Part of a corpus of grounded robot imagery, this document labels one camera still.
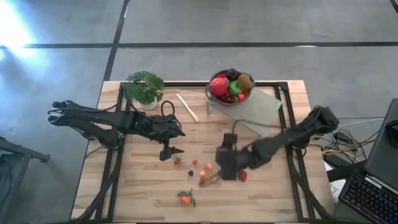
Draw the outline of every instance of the computer monitor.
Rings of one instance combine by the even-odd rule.
[[[398,190],[398,148],[393,144],[391,129],[398,128],[398,98],[391,101],[379,134],[365,163],[365,171],[381,180],[389,187]]]

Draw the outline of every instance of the white pot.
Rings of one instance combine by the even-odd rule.
[[[157,99],[155,97],[155,100],[148,105],[143,105],[142,103],[140,103],[140,104],[141,104],[141,108],[144,110],[153,110],[157,105]]]

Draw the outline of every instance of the keyboard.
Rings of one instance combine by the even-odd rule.
[[[398,195],[368,177],[354,173],[339,200],[375,223],[398,224]]]

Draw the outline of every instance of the knife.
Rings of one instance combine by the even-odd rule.
[[[189,108],[185,100],[177,93],[176,96],[180,99],[181,103],[186,107],[188,112],[191,114],[192,118],[195,119],[196,122],[199,122],[198,116]]]

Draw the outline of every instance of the metal bowl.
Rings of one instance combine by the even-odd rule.
[[[227,70],[221,70],[221,71],[215,73],[215,74],[212,76],[212,78],[210,79],[210,82],[211,82],[214,78],[216,78],[219,74],[221,74],[221,73],[226,73],[226,71],[227,71]],[[247,75],[249,75],[249,77],[250,77],[250,79],[251,79],[251,87],[250,87],[248,96],[247,96],[244,100],[242,100],[242,101],[240,101],[240,102],[237,102],[237,103],[225,103],[224,101],[221,101],[221,100],[217,99],[217,97],[210,91],[210,82],[209,82],[209,84],[207,84],[206,87],[205,87],[205,94],[206,94],[207,98],[208,98],[211,102],[218,103],[218,104],[221,104],[221,105],[223,105],[223,106],[236,106],[236,105],[239,105],[239,104],[245,102],[245,101],[250,97],[251,91],[252,91],[253,88],[256,86],[256,83],[255,83],[253,77],[252,77],[250,74],[248,74],[248,73],[246,73],[246,72],[239,72],[239,73],[240,73],[240,74],[247,74]]]

